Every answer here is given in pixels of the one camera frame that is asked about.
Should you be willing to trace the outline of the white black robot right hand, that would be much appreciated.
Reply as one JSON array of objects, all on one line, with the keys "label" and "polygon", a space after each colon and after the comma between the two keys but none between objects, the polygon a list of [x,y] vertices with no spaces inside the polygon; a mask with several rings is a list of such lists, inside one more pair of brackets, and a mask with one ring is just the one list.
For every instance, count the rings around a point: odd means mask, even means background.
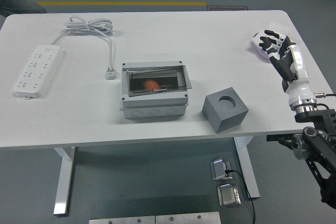
[{"label": "white black robot right hand", "polygon": [[282,78],[282,89],[289,95],[294,111],[300,106],[317,106],[317,98],[309,88],[309,78],[301,48],[290,38],[272,30],[265,30],[259,47]]}]

